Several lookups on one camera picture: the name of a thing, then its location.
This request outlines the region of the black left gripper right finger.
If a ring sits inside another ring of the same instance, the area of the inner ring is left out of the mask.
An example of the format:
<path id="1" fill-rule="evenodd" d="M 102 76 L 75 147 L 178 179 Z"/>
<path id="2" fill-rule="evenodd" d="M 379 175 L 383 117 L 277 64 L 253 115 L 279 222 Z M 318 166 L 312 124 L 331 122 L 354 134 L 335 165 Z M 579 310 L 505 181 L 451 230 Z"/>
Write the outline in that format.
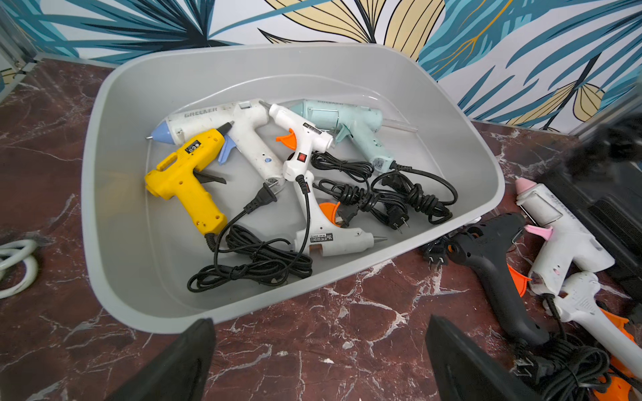
<path id="1" fill-rule="evenodd" d="M 426 348 L 442 400 L 539 399 L 445 317 L 431 316 Z"/>

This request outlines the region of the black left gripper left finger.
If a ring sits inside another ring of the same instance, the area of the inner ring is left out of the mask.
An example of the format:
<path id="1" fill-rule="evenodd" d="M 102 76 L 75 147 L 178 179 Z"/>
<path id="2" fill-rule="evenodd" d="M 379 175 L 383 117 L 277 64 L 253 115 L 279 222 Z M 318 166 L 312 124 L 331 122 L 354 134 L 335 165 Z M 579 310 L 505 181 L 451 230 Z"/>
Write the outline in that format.
<path id="1" fill-rule="evenodd" d="M 201 400 L 216 347 L 214 322 L 195 321 L 108 400 Z"/>

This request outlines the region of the white orange-trigger glue gun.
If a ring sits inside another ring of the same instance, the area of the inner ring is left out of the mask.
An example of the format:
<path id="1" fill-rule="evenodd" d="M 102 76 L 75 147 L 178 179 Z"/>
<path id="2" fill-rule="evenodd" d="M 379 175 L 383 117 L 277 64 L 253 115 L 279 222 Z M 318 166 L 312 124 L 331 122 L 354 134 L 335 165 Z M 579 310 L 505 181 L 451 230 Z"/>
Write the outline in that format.
<path id="1" fill-rule="evenodd" d="M 641 379 L 641 348 L 621 332 L 595 302 L 601 286 L 592 272 L 577 272 L 564 282 L 554 305 L 562 322 L 576 322 Z"/>

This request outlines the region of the white labelled mini glue gun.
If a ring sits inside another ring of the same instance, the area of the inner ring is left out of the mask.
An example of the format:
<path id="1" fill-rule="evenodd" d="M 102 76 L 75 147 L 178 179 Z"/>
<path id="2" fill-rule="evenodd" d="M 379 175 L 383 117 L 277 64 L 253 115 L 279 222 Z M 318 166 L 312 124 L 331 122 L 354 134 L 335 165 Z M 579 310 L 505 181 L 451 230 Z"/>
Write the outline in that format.
<path id="1" fill-rule="evenodd" d="M 314 194 L 314 175 L 308 170 L 303 178 L 305 184 L 301 186 L 301 180 L 294 182 L 294 190 L 306 226 L 296 233 L 294 243 L 296 248 L 304 250 L 305 255 L 309 256 L 312 250 L 318 250 L 323 257 L 364 252 L 377 242 L 387 240 L 359 227 L 342 227 L 344 218 L 339 216 L 339 210 L 343 205 L 340 202 L 319 204 Z"/>

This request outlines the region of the yellow glue gun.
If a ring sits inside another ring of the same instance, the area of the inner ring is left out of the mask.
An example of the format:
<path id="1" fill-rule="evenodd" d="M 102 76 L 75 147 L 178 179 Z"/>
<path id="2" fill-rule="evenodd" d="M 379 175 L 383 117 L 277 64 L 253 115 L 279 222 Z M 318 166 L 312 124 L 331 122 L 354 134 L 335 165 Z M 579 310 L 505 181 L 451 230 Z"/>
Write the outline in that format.
<path id="1" fill-rule="evenodd" d="M 145 188 L 150 194 L 164 200 L 178 198 L 199 232 L 218 235 L 227 225 L 227 217 L 205 190 L 204 184 L 217 182 L 225 185 L 224 178 L 204 171 L 225 145 L 224 135 L 234 123 L 205 131 L 188 140 L 145 175 Z"/>

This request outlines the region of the white blue-trigger glue gun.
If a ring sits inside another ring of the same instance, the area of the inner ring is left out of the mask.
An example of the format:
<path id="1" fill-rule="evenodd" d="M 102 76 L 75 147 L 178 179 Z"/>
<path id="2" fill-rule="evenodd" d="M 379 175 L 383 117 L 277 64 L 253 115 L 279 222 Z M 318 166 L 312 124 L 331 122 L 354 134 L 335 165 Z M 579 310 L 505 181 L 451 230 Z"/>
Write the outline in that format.
<path id="1" fill-rule="evenodd" d="M 278 194 L 285 185 L 283 162 L 257 133 L 257 129 L 267 125 L 269 120 L 269 112 L 260 99 L 232 102 L 168 115 L 148 138 L 182 146 L 200 133 L 232 122 L 232 128 L 224 135 L 225 144 L 218 155 L 218 163 L 226 163 L 232 150 L 237 149 L 273 193 Z"/>

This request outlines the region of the white switch glue gun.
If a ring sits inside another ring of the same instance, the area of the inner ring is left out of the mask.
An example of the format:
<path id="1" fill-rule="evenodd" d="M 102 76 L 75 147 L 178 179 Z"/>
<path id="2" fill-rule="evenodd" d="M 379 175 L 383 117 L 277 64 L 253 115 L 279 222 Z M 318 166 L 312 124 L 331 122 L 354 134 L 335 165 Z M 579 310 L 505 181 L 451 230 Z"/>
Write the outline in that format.
<path id="1" fill-rule="evenodd" d="M 334 137 L 282 105 L 263 100 L 259 100 L 259 104 L 267 109 L 276 125 L 288 132 L 276 141 L 294 151 L 293 156 L 284 162 L 283 174 L 286 180 L 295 181 L 297 176 L 305 175 L 309 169 L 312 153 L 326 152 L 333 144 Z"/>

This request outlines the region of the mint green glue gun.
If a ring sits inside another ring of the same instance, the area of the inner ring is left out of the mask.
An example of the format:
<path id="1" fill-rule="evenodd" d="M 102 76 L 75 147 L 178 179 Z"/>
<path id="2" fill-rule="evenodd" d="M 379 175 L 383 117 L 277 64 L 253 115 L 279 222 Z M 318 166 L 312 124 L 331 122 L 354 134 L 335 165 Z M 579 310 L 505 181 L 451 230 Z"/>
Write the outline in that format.
<path id="1" fill-rule="evenodd" d="M 408 123 L 385 119 L 381 110 L 362 105 L 300 100 L 289 109 L 311 121 L 320 130 L 333 134 L 336 144 L 345 139 L 351 140 L 365 160 L 379 173 L 389 172 L 396 159 L 377 138 L 376 133 L 382 127 L 418 132 L 418 128 Z"/>

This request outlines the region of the orange glue gun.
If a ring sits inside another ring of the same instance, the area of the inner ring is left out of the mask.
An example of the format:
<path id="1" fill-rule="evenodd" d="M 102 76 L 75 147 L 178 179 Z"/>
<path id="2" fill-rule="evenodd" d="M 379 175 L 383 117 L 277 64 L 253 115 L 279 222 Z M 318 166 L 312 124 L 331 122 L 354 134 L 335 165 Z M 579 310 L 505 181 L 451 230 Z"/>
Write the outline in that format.
<path id="1" fill-rule="evenodd" d="M 610 322 L 612 322 L 620 332 L 625 334 L 625 337 L 630 339 L 631 342 L 635 341 L 634 336 L 625 328 L 625 325 L 630 322 L 629 319 L 619 317 L 603 308 L 601 310 L 608 320 L 610 320 Z M 604 393 L 594 390 L 593 394 L 595 398 L 597 400 L 641 400 L 641 392 L 639 392 L 630 383 L 630 380 L 635 378 L 632 372 L 630 372 L 630 370 L 615 356 L 611 356 L 610 363 L 611 368 L 609 370 L 609 374 L 611 377 L 611 384 Z"/>

